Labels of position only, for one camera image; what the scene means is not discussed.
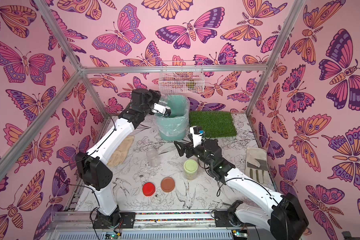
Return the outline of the clear peanut jar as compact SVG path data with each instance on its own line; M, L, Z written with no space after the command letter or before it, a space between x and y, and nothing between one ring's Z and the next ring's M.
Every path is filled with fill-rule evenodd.
M147 149L147 161L152 168L156 168L161 164L159 153L155 147L148 147Z

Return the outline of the brown jar lid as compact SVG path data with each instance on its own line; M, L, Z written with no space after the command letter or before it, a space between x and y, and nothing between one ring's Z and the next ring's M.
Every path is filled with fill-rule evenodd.
M161 181L161 189L165 193L172 192L176 187L175 180L171 177L165 177Z

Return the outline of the red jar lid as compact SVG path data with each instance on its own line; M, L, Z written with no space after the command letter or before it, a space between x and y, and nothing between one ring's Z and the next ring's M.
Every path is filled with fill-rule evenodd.
M155 185L154 185L153 183L148 182L148 183L145 183L145 184L143 185L142 190L143 190L144 196L150 197L150 196L152 196L152 195L155 193L156 187L155 187Z

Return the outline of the brown lid peanut jar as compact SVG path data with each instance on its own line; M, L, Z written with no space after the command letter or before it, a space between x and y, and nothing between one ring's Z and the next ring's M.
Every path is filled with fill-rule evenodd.
M173 110L174 109L174 100L175 100L174 95L162 95L159 100L159 104L166 108Z

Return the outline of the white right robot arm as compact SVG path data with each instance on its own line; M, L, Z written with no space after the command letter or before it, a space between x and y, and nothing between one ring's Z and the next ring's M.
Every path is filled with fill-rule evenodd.
M272 191L246 176L222 156L218 140L174 142L179 156L196 157L207 165L207 172L222 186L228 186L248 197L257 208L251 210L239 202L232 204L231 219L234 225L251 224L269 231L276 240L300 240L309 225L303 208L292 194Z

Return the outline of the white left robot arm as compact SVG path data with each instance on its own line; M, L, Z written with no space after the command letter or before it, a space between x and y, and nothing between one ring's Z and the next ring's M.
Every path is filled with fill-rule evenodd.
M79 177L98 202L97 220L107 228L121 223L120 209L111 189L113 172L108 167L119 145L145 120L155 113L170 114L171 109L160 104L161 93L155 90L133 90L132 99L114 121L113 127L85 153L78 153L75 161Z

